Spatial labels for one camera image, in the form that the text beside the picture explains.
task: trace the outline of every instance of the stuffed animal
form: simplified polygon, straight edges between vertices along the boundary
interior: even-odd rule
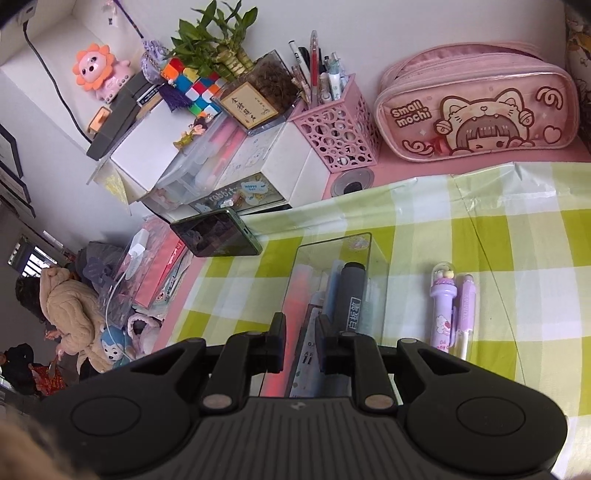
[[[134,323],[138,321],[146,324],[144,330],[139,335],[134,332]],[[159,333],[160,323],[152,317],[136,313],[127,320],[127,334],[131,337],[136,358],[142,358],[152,353]]]
[[[113,368],[122,367],[135,360],[136,354],[131,338],[123,329],[115,326],[104,328],[100,335],[100,343],[106,357],[113,362]]]

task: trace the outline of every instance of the pen cap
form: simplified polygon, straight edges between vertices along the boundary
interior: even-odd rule
[[[460,287],[460,307],[458,312],[457,329],[465,332],[474,329],[474,315],[476,313],[476,284],[472,275],[464,276]]]
[[[449,262],[440,262],[433,268],[431,274],[431,286],[436,284],[454,285],[455,274],[454,266]]]

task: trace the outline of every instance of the cartoon cat print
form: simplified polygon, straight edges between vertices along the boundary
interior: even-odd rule
[[[524,108],[523,97],[515,89],[473,102],[446,97],[441,102],[441,116],[435,130],[446,137],[452,154],[534,145],[529,140],[534,114]]]

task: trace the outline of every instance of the figurine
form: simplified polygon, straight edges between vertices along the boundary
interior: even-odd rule
[[[93,43],[87,50],[79,51],[76,60],[72,68],[76,83],[87,92],[94,90],[96,97],[107,104],[134,74],[129,60],[117,61],[108,45],[99,47]]]
[[[207,130],[208,117],[199,116],[195,119],[192,125],[189,125],[190,130],[183,132],[183,136],[180,140],[173,142],[173,145],[177,147],[179,151],[185,148],[193,141],[193,137],[196,135],[203,135]]]

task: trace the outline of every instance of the screw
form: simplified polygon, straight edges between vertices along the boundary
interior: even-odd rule
[[[204,407],[211,408],[212,410],[221,410],[232,405],[232,399],[227,395],[214,393],[205,397],[202,403]]]
[[[392,405],[394,405],[394,400],[387,395],[370,395],[365,399],[365,406],[372,410],[386,410]]]

